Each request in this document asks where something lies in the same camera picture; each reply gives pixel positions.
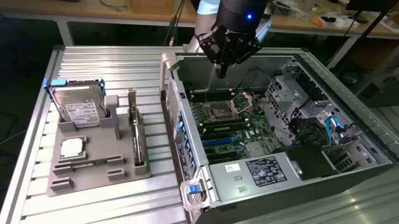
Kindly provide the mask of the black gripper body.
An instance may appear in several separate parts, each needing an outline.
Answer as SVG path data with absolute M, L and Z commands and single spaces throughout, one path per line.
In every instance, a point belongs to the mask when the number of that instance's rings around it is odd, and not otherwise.
M 265 9 L 264 0 L 221 0 L 213 24 L 213 38 L 217 44 L 225 42 L 231 31 L 244 35 L 244 42 L 256 43 L 256 28 Z

